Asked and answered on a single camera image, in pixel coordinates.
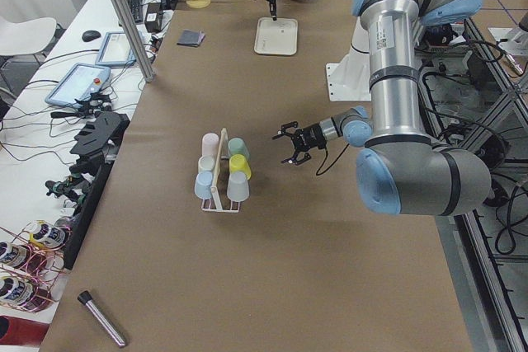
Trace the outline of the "metal cylinder black cap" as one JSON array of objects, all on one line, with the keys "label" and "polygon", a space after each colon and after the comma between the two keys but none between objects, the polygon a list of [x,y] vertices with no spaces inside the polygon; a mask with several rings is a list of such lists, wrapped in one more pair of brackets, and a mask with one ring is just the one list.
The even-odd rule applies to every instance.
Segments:
[{"label": "metal cylinder black cap", "polygon": [[125,336],[117,329],[109,317],[98,307],[89,291],[84,290],[78,295],[78,301],[92,314],[105,333],[119,348],[125,348],[128,342]]}]

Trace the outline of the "teach pendant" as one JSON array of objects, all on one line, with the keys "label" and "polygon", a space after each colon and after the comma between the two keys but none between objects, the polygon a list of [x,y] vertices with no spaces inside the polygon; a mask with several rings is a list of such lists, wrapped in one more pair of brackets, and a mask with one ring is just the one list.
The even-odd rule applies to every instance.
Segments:
[{"label": "teach pendant", "polygon": [[76,63],[47,95],[45,103],[79,107],[80,101],[88,100],[105,87],[110,75],[111,69],[106,66]]},{"label": "teach pendant", "polygon": [[98,50],[95,65],[108,68],[123,68],[136,61],[133,50],[124,32],[107,32]]}]

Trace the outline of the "far teach pendant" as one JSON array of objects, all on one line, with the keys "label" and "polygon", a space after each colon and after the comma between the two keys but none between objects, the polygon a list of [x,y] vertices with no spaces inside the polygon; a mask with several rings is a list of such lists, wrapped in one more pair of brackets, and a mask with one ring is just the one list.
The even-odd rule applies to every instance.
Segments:
[{"label": "far teach pendant", "polygon": [[107,32],[98,50],[95,65],[108,68],[123,68],[136,61],[133,50],[124,32]]}]

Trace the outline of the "aluminium frame post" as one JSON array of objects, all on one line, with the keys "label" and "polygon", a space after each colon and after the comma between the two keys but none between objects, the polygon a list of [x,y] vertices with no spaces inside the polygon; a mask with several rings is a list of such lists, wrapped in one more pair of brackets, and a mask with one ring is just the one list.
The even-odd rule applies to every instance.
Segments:
[{"label": "aluminium frame post", "polygon": [[143,41],[139,35],[139,31],[133,20],[132,13],[126,0],[111,0],[118,20],[121,23],[124,33],[129,41],[136,58],[136,63],[139,65],[140,71],[146,83],[149,83],[154,78],[154,71],[149,57],[146,54]]}]

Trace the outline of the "black tool holder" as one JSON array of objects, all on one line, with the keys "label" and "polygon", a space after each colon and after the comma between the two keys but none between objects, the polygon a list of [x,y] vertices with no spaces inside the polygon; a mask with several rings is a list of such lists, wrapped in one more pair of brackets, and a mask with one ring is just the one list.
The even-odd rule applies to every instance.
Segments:
[{"label": "black tool holder", "polygon": [[110,140],[120,144],[129,124],[128,115],[113,111],[103,111],[93,121],[88,121],[74,137],[77,142],[70,153],[78,155],[78,160],[69,168],[70,172],[95,176],[106,162],[103,148]]}]

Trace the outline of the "green cup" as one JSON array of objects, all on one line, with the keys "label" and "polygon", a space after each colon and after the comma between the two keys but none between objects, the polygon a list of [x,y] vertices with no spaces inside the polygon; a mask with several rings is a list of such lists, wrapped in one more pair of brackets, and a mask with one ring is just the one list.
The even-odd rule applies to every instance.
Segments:
[{"label": "green cup", "polygon": [[234,155],[243,155],[247,160],[250,159],[250,153],[245,141],[242,138],[235,137],[228,141],[228,153],[232,157]]}]

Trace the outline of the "yellow cup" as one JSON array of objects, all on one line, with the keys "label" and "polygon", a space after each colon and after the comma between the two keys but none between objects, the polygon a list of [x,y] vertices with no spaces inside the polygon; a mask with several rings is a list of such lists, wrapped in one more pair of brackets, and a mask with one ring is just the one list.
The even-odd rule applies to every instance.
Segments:
[{"label": "yellow cup", "polygon": [[252,177],[251,167],[247,158],[240,154],[234,154],[229,159],[229,172],[235,173],[236,171],[241,171],[248,180]]}]

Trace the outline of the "grey folded cloth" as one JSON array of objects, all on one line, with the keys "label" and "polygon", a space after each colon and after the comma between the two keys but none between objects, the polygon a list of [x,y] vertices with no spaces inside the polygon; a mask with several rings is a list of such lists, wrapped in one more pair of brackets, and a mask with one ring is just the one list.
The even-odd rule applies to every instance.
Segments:
[{"label": "grey folded cloth", "polygon": [[203,31],[191,31],[191,30],[183,30],[177,44],[181,46],[188,46],[188,47],[198,47],[201,45],[205,38],[205,33]]}]

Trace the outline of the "cream tray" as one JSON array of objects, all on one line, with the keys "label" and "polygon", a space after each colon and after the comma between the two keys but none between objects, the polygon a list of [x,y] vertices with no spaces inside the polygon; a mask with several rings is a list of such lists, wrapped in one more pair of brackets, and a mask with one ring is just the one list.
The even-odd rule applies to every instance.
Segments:
[{"label": "cream tray", "polygon": [[297,53],[298,22],[290,18],[261,17],[254,51],[261,55],[291,56]]}]

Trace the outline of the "near teach pendant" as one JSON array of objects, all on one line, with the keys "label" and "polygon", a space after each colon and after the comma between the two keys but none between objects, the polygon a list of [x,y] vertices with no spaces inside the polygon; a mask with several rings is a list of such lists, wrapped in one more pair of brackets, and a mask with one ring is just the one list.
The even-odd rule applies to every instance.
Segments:
[{"label": "near teach pendant", "polygon": [[76,63],[47,95],[45,103],[79,107],[80,101],[88,100],[105,87],[110,75],[111,69],[106,66]]}]

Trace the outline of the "cream cup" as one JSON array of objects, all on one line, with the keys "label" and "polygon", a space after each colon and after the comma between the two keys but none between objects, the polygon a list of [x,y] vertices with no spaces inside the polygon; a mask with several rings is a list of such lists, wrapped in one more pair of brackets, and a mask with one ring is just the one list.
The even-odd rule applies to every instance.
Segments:
[{"label": "cream cup", "polygon": [[198,172],[213,171],[215,169],[214,156],[201,156],[198,160]]}]

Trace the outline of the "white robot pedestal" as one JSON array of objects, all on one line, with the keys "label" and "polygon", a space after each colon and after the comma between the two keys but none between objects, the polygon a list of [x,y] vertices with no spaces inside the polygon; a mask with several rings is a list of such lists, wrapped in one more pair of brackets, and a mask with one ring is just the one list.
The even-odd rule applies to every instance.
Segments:
[{"label": "white robot pedestal", "polygon": [[370,101],[370,46],[368,32],[359,18],[351,38],[349,52],[339,63],[327,63],[330,101]]}]

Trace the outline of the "white cup rack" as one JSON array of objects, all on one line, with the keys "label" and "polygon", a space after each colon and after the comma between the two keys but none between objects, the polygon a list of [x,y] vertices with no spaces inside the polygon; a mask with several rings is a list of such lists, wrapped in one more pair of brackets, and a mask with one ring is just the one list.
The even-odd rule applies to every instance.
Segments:
[{"label": "white cup rack", "polygon": [[205,212],[235,214],[242,207],[227,197],[229,173],[229,135],[226,128],[222,128],[219,137],[219,147],[216,153],[213,180],[210,187],[211,197],[201,201],[201,209]]}]

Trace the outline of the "black computer mouse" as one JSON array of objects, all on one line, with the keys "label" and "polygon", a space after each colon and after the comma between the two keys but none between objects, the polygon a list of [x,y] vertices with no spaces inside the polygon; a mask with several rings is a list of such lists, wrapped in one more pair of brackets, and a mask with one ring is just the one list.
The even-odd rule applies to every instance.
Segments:
[{"label": "black computer mouse", "polygon": [[92,42],[101,37],[101,33],[95,30],[88,30],[82,33],[82,41],[85,43]]}]

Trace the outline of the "blue cup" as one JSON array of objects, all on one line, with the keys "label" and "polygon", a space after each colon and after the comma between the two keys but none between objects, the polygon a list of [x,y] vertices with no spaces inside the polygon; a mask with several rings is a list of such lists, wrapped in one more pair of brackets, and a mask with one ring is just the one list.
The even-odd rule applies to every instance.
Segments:
[{"label": "blue cup", "polygon": [[194,184],[194,193],[196,197],[199,199],[210,199],[212,197],[211,186],[213,178],[213,173],[211,171],[200,171],[196,175]]}]

